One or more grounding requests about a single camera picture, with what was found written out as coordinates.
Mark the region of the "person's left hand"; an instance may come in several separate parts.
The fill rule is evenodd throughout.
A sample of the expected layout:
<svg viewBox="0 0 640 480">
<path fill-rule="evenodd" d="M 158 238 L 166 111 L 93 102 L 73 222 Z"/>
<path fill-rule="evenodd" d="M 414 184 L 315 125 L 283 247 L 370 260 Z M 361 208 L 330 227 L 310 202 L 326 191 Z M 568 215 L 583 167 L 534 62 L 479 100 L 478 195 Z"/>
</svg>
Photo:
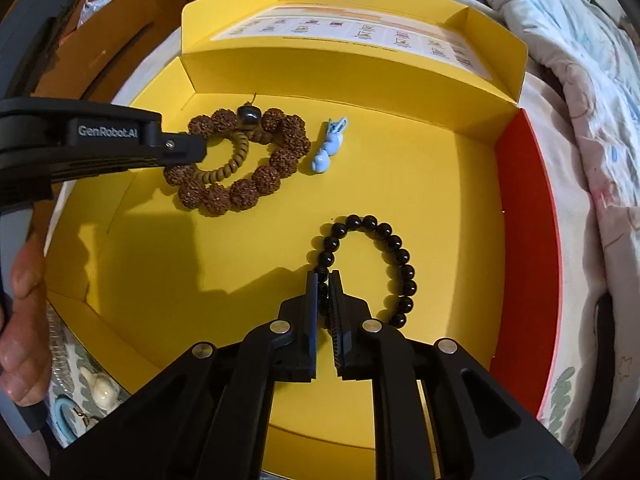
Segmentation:
<svg viewBox="0 0 640 480">
<path fill-rule="evenodd" d="M 19 406 L 42 401 L 51 378 L 45 263 L 43 244 L 31 232 L 11 273 L 11 317 L 1 320 L 1 388 Z"/>
</svg>

